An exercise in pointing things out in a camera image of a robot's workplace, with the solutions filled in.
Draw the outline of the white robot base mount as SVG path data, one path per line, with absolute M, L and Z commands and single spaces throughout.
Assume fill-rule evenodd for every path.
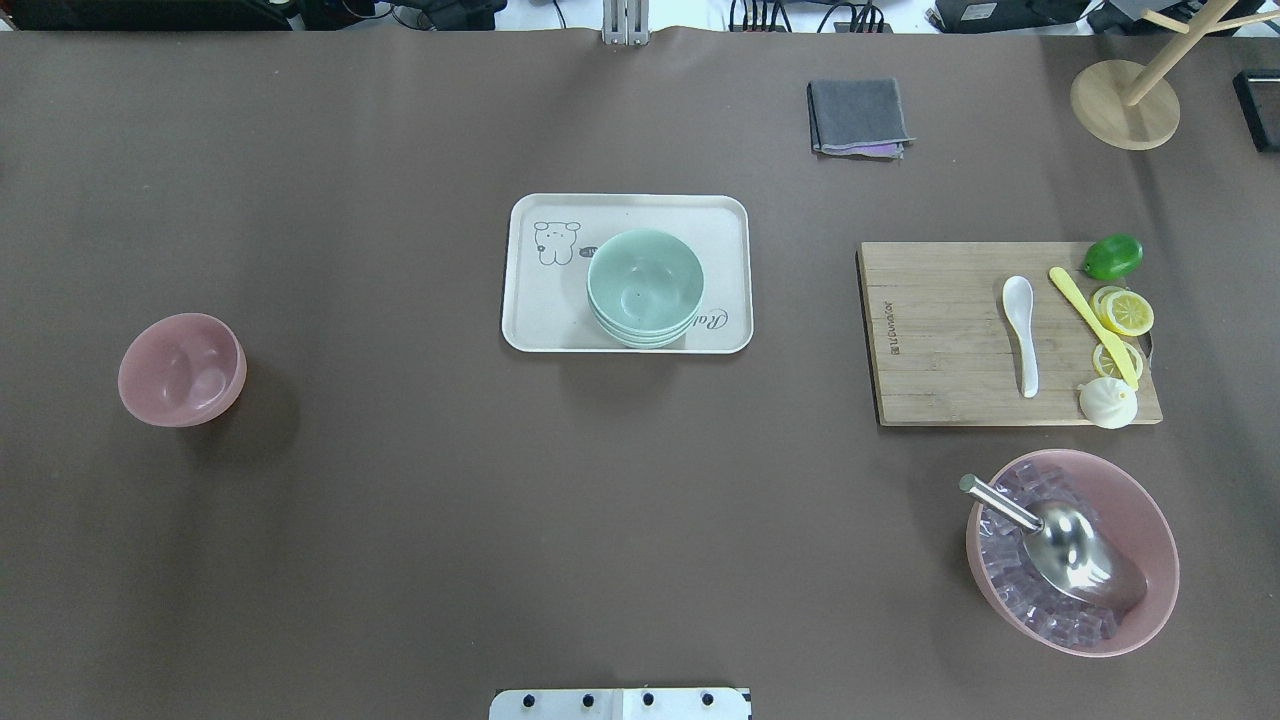
M 751 719 L 750 691 L 732 687 L 508 689 L 489 719 Z

